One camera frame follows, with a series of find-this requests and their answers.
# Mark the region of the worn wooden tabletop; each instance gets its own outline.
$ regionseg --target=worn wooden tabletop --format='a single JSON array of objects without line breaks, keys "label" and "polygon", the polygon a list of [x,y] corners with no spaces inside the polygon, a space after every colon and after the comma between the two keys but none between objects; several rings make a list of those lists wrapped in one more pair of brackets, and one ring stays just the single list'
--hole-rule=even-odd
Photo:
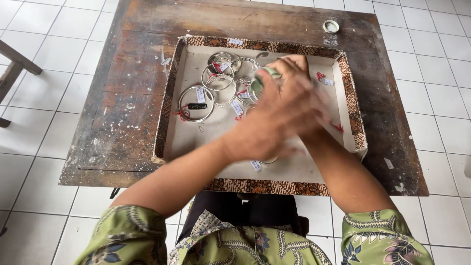
[{"label": "worn wooden tabletop", "polygon": [[[337,34],[323,31],[328,19],[339,23]],[[363,165],[390,195],[428,195],[376,15],[242,0],[120,1],[60,185],[129,187],[158,168],[150,157],[162,62],[188,33],[345,51],[368,142]]]}]

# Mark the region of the person's hand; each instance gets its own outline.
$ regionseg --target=person's hand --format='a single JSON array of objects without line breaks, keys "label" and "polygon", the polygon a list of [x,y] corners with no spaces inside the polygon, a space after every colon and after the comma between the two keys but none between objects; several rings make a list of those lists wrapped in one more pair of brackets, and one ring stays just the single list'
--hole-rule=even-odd
[{"label": "person's hand", "polygon": [[290,58],[270,64],[284,79],[280,90],[266,70],[258,70],[264,87],[262,98],[256,108],[220,138],[230,161],[289,156],[298,150],[285,146],[284,140],[329,121],[326,96],[311,84],[305,62],[304,69]]}]

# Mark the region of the cardboard tray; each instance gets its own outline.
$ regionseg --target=cardboard tray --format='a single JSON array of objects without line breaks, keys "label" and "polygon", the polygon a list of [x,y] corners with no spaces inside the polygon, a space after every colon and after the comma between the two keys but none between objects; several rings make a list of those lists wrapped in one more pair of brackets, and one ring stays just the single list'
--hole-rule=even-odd
[{"label": "cardboard tray", "polygon": [[[183,36],[177,43],[168,72],[159,115],[157,134],[152,162],[164,164],[211,140],[221,136],[237,121],[232,107],[215,107],[212,115],[200,124],[182,122],[178,115],[178,99],[181,92],[200,83],[203,69],[208,58],[220,51],[236,54],[240,57],[255,58],[262,51],[269,56],[259,58],[262,66],[287,54],[306,55],[309,73],[315,85],[323,89],[330,98],[328,112],[334,124],[342,124],[344,133],[331,125],[326,125],[328,132],[360,161],[367,151],[366,136],[358,107],[357,94],[347,56],[344,52],[317,46],[308,46],[273,41],[234,40],[226,37]],[[334,86],[326,85],[316,79],[316,72],[334,80]],[[236,79],[252,75],[252,67],[244,63]],[[224,98],[224,93],[233,92],[226,88],[215,93],[216,98]],[[196,92],[185,95],[183,103],[195,102]],[[245,111],[248,106],[240,104]],[[190,111],[191,117],[202,117],[201,110]],[[290,145],[306,151],[306,155],[278,159],[272,164],[262,164],[260,171],[255,171],[249,161],[234,163],[224,169],[216,179],[205,187],[206,190],[232,191],[248,193],[273,193],[292,195],[329,196],[322,176],[309,156],[299,137],[288,140]],[[195,170],[204,170],[204,166]]]}]

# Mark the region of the patterned shirt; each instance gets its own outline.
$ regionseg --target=patterned shirt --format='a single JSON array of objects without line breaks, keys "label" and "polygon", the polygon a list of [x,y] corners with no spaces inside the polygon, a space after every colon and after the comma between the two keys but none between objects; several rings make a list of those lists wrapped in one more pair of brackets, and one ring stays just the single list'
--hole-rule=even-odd
[{"label": "patterned shirt", "polygon": [[[343,219],[341,265],[433,265],[396,210]],[[204,211],[167,258],[165,219],[144,207],[107,209],[74,265],[332,265],[315,242],[290,227],[234,227]]]}]

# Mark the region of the green batik sleeve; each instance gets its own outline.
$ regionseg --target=green batik sleeve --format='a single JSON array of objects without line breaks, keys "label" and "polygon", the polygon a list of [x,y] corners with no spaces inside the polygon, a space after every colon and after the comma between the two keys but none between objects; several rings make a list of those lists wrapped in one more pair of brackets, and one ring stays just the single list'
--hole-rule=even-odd
[{"label": "green batik sleeve", "polygon": [[107,209],[74,265],[167,264],[165,219],[144,207]]},{"label": "green batik sleeve", "polygon": [[342,265],[432,265],[427,249],[411,235],[397,210],[345,215]]}]

